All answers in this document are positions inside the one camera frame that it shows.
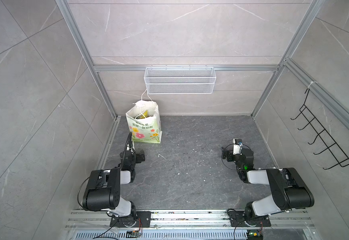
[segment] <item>pink flower print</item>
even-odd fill
[[[142,133],[136,133],[136,137],[138,137],[138,138],[144,138],[145,136],[144,136],[144,134],[142,134]]]

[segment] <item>wall-mounted basket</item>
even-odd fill
[[[213,67],[148,67],[144,75],[148,94],[212,93],[216,81]]]

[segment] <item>white zip tie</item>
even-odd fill
[[[310,84],[308,85],[308,88],[312,85],[312,83],[319,83],[319,82],[311,81]]]

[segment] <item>yellow item inside bag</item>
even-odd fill
[[[145,110],[143,114],[139,114],[135,119],[143,119],[148,117],[148,110]]]

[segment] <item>black mounting plate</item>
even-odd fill
[[[244,211],[228,211],[228,216],[230,218],[231,227],[248,227],[248,225],[244,222]],[[250,225],[255,225],[255,227],[261,227],[261,223],[263,222],[263,227],[270,227],[271,222],[269,221],[268,216],[258,217],[253,219],[252,221],[247,221]]]
[[[150,226],[150,220],[151,220],[152,212],[149,212],[149,211],[141,211],[141,212],[139,212],[139,211],[137,211],[136,214],[137,214],[137,218],[141,219],[141,225],[143,227],[149,227]],[[113,226],[113,224],[115,224],[116,221],[117,221],[116,217],[111,218],[110,226]],[[125,225],[122,223],[121,219],[114,226],[115,227],[125,227]],[[137,220],[137,223],[134,226],[132,226],[132,227],[138,227],[138,220]]]

